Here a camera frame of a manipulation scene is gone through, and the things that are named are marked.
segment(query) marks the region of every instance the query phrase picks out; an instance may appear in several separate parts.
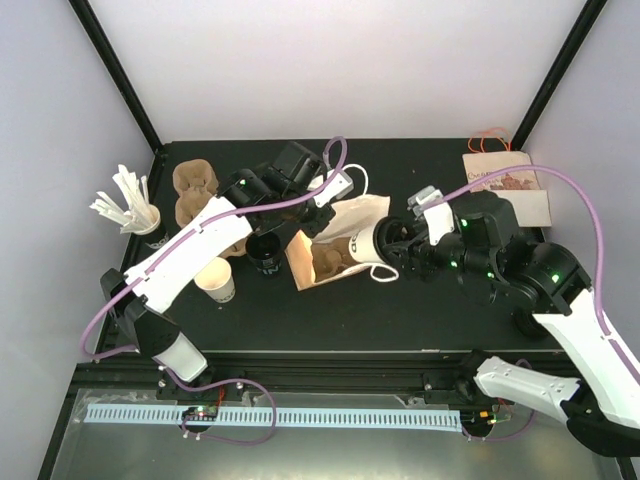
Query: black tabletop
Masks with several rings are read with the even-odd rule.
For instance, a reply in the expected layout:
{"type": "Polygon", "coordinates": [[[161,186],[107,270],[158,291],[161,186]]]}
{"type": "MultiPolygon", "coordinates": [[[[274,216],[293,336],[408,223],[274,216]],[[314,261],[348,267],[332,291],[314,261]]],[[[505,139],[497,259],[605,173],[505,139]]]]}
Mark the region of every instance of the black tabletop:
{"type": "MultiPolygon", "coordinates": [[[[325,141],[301,141],[322,152],[325,141]]],[[[195,158],[211,163],[218,178],[275,159],[284,141],[198,141],[167,145],[168,157],[154,203],[170,235],[179,227],[173,189],[176,165],[195,158]]],[[[427,185],[444,193],[466,183],[466,139],[350,140],[348,162],[367,168],[369,193],[391,196],[391,214],[427,185]]],[[[356,192],[362,180],[352,171],[356,192]]],[[[142,247],[137,261],[152,252],[142,247]]],[[[508,307],[484,304],[473,288],[461,290],[452,274],[421,283],[372,281],[367,273],[302,292],[288,266],[277,279],[262,278],[246,258],[230,258],[237,293],[219,305],[191,282],[167,314],[207,351],[423,351],[558,349],[553,339],[534,341],[513,325],[508,307]]]]}

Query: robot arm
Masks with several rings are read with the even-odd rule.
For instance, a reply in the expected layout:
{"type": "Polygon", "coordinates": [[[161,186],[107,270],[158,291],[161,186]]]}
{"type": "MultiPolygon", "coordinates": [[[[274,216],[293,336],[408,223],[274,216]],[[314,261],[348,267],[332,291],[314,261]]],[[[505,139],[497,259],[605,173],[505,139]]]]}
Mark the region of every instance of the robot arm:
{"type": "Polygon", "coordinates": [[[114,269],[105,273],[100,283],[108,299],[133,286],[112,313],[140,354],[171,368],[186,382],[197,378],[207,361],[180,327],[164,315],[173,300],[209,262],[252,232],[263,234],[286,224],[293,233],[301,229],[314,237],[335,215],[329,202],[350,192],[353,182],[339,172],[321,193],[305,202],[278,209],[256,208],[245,216],[229,214],[213,222],[210,219],[237,208],[297,199],[307,193],[314,179],[326,175],[326,170],[318,156],[290,142],[273,163],[230,175],[221,183],[218,195],[151,257],[124,275],[114,269]],[[187,240],[188,244],[180,246],[187,240]]]}
{"type": "Polygon", "coordinates": [[[416,220],[381,221],[375,239],[385,261],[408,278],[453,270],[482,277],[491,299],[513,305],[561,344],[583,379],[560,378],[474,352],[464,365],[489,397],[526,405],[565,423],[605,456],[640,455],[640,363],[604,316],[598,322],[591,281],[565,248],[523,237],[513,206],[482,191],[441,203],[428,187],[409,199],[416,220]]]}

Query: white perforated rail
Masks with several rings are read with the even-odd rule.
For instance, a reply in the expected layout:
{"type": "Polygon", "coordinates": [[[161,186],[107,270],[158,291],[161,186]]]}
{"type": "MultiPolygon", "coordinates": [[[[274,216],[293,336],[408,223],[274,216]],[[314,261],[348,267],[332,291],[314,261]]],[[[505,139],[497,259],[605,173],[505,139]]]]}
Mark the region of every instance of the white perforated rail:
{"type": "MultiPolygon", "coordinates": [[[[174,405],[89,405],[86,423],[180,425],[189,407],[174,405]]],[[[189,425],[267,427],[268,407],[221,407],[215,420],[204,418],[189,425]]],[[[448,410],[368,410],[346,408],[278,408],[278,427],[377,428],[460,432],[460,413],[448,410]]]]}

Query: black metal frame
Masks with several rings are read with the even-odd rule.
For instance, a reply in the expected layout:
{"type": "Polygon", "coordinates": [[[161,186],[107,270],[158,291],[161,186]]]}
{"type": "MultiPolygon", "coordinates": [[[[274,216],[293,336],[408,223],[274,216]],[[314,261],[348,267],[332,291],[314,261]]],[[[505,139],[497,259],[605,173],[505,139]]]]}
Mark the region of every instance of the black metal frame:
{"type": "MultiPolygon", "coordinates": [[[[149,175],[149,193],[153,198],[166,160],[162,141],[151,124],[89,1],[69,0],[69,3],[155,154],[149,175]]],[[[513,138],[512,144],[515,149],[520,149],[524,145],[605,4],[606,0],[587,0],[585,3],[513,138]]],[[[140,246],[139,238],[133,236],[125,252],[123,270],[131,266],[140,246]]],[[[115,335],[117,330],[109,318],[101,332],[98,351],[111,348],[115,343],[115,335]]],[[[210,365],[222,371],[225,369],[241,371],[274,391],[345,393],[357,391],[402,394],[424,391],[425,374],[455,368],[463,355],[462,353],[322,354],[310,357],[304,354],[210,354],[207,357],[210,365]]],[[[508,361],[515,361],[521,354],[501,353],[501,356],[508,361]]],[[[579,375],[565,354],[531,353],[527,357],[537,370],[560,376],[579,375]]],[[[67,422],[80,389],[157,390],[161,375],[155,363],[131,354],[111,358],[99,364],[78,365],[38,478],[50,478],[53,472],[67,422]]],[[[618,463],[625,480],[636,478],[628,458],[618,459],[618,463]]]]}

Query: white wall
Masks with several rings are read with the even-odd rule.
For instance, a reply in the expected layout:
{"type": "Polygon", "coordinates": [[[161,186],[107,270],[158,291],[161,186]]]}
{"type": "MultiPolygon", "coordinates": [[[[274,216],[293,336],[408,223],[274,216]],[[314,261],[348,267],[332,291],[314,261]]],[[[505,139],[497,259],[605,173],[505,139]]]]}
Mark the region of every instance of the white wall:
{"type": "Polygon", "coordinates": [[[0,470],[28,479],[80,360],[80,333],[103,303],[99,277],[125,248],[88,206],[119,162],[145,172],[152,154],[68,2],[8,3],[0,13],[0,470]]]}
{"type": "Polygon", "coordinates": [[[514,131],[584,0],[91,0],[164,142],[514,131]]]}
{"type": "MultiPolygon", "coordinates": [[[[605,229],[605,308],[640,356],[640,3],[609,2],[560,83],[525,149],[588,191],[605,229]]],[[[581,202],[548,179],[551,238],[593,272],[594,236],[581,202]]],[[[640,471],[640,462],[636,464],[640,471]]]]}

